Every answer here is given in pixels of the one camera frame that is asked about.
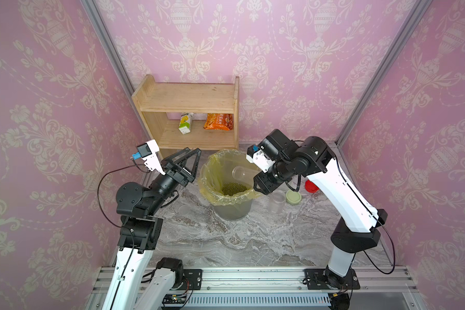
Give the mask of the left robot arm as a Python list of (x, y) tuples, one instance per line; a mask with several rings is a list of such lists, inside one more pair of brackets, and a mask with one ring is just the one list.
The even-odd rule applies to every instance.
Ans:
[(163, 160), (158, 158), (159, 150), (151, 140), (139, 145), (133, 155), (133, 160), (141, 159), (148, 171), (158, 173), (151, 184), (145, 187), (128, 182), (116, 193), (120, 238), (104, 309), (159, 309), (170, 290), (189, 286), (179, 259), (163, 258), (149, 273), (146, 268), (164, 223), (156, 213), (178, 198), (178, 186), (195, 181), (201, 150), (184, 148)]

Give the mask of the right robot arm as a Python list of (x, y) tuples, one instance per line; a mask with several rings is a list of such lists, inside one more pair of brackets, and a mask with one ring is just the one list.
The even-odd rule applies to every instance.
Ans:
[(260, 169), (253, 178), (255, 191), (269, 195), (296, 176), (314, 183), (333, 204), (341, 219), (331, 235), (334, 248), (325, 276), (332, 286), (342, 285), (354, 256), (377, 246), (378, 228), (386, 223), (387, 212), (360, 194), (337, 155), (317, 136), (297, 142), (275, 129), (258, 145), (250, 146), (246, 158)]

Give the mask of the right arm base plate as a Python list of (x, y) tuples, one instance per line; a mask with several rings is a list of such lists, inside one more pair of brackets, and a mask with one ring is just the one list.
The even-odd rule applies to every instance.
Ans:
[(304, 270), (303, 285), (309, 290), (339, 290), (360, 289), (356, 272), (350, 269), (345, 277), (341, 277), (328, 269), (307, 268)]

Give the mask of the white lid glass jar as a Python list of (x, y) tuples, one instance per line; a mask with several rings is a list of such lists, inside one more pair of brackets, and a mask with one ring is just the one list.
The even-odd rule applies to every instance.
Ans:
[(248, 169), (245, 167), (237, 166), (232, 170), (232, 177), (234, 180), (240, 183), (244, 183), (248, 186), (254, 185), (254, 177), (259, 173), (257, 169)]

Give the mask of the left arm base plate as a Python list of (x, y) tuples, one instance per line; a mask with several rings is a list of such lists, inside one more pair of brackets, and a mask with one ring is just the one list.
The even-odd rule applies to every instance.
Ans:
[(202, 269), (184, 269), (179, 284), (175, 285), (172, 291), (199, 291), (202, 288)]

